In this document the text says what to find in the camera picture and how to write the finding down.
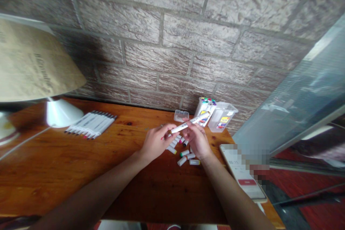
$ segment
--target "smartphone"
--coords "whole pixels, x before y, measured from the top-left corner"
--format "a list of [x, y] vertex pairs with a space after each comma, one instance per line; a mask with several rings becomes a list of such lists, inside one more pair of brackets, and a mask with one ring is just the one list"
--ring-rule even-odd
[[249, 170], [246, 170], [245, 165], [241, 163], [241, 158], [237, 154], [237, 149], [234, 149], [233, 144], [221, 144], [219, 146], [220, 152], [233, 174], [238, 185], [255, 203], [267, 202], [267, 196], [260, 184], [253, 179]]

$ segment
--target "phone screen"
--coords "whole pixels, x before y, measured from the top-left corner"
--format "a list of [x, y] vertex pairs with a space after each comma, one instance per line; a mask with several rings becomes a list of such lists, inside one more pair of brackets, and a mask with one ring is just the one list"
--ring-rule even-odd
[[251, 199], [266, 199], [261, 187], [250, 175], [245, 165], [242, 164], [241, 157], [237, 154], [237, 149], [232, 149], [232, 147], [234, 145], [223, 144], [220, 146], [220, 150], [235, 180]]

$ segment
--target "white lamp base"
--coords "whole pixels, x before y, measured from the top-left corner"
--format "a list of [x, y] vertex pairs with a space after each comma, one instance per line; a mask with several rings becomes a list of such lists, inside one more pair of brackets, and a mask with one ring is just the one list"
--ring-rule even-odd
[[63, 99], [47, 102], [47, 124], [53, 128], [71, 126], [83, 116], [82, 110]]

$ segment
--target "table lamp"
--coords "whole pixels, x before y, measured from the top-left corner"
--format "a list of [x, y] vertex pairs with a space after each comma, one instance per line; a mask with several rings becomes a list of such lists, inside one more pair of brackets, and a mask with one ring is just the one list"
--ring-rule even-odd
[[0, 102], [47, 98], [49, 126], [63, 128], [84, 113], [58, 95], [86, 83], [52, 34], [0, 18]]

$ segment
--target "forearm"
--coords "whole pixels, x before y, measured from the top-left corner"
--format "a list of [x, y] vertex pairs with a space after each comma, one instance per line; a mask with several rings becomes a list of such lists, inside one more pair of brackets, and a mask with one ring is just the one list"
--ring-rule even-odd
[[138, 152], [84, 186], [45, 215], [30, 230], [88, 229], [102, 217], [127, 184], [149, 161]]
[[231, 229], [275, 229], [215, 155], [201, 160]]

